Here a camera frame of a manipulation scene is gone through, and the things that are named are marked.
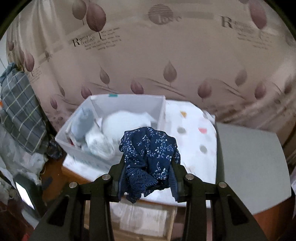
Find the plaid fabric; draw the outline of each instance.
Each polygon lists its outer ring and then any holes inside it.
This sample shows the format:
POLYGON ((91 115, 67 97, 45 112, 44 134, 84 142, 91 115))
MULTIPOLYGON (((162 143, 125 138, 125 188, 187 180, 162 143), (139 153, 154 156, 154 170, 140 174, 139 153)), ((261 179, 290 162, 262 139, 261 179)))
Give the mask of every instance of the plaid fabric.
POLYGON ((0 84, 2 124, 25 151, 45 153, 49 142, 46 126, 27 75, 10 63, 0 76, 0 84))

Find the silver bolt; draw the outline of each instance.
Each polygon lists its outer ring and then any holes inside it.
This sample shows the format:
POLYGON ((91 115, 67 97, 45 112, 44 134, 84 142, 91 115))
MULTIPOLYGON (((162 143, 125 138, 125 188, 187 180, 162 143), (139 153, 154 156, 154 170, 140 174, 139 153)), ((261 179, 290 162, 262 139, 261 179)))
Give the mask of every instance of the silver bolt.
POLYGON ((226 188, 227 184, 225 182, 219 182, 219 187, 226 188))
POLYGON ((109 180, 111 178, 111 176, 109 175, 109 174, 104 174, 103 176, 102 176, 102 179, 103 180, 109 180))
POLYGON ((189 173, 189 174, 186 174, 186 179, 188 179, 188 180, 192 180, 192 179, 194 179, 194 175, 192 175, 191 173, 189 173))
POLYGON ((71 183, 69 184, 69 187, 70 187, 70 188, 75 188, 75 187, 77 187, 77 182, 71 182, 71 183))

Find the white cloth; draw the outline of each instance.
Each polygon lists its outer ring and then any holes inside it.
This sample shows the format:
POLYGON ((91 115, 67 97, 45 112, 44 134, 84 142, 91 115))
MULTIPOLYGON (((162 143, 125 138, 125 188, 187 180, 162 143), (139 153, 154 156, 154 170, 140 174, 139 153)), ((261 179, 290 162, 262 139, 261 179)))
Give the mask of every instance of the white cloth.
MULTIPOLYGON (((216 183, 217 138, 212 123, 214 118, 190 102, 166 100, 166 125, 164 131, 176 138, 181 154, 181 164, 204 182, 216 183)), ((78 175, 94 181, 103 171, 90 167, 67 155, 63 165, 78 175)), ((166 205, 185 206, 177 203, 170 189, 154 191, 142 199, 166 205)))

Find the wooden floor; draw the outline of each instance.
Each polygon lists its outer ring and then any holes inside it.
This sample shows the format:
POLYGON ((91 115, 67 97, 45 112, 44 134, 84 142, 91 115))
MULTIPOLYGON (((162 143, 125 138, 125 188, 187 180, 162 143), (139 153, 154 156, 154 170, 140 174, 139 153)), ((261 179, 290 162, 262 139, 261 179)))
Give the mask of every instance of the wooden floor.
MULTIPOLYGON (((62 162, 62 160, 50 160, 45 165, 46 170, 45 173, 41 175, 42 180, 46 180, 46 178, 50 176, 53 179, 51 185, 43 192, 43 200, 45 202, 57 198, 64 185, 71 181, 76 181, 80 184, 86 182, 85 179, 79 178, 79 176, 73 175, 71 173, 68 173, 67 176, 64 175, 61 168, 62 162)), ((286 201, 271 209, 254 215, 269 241, 276 241, 284 232, 287 225, 292 220, 294 206, 295 196, 287 199, 286 201)))

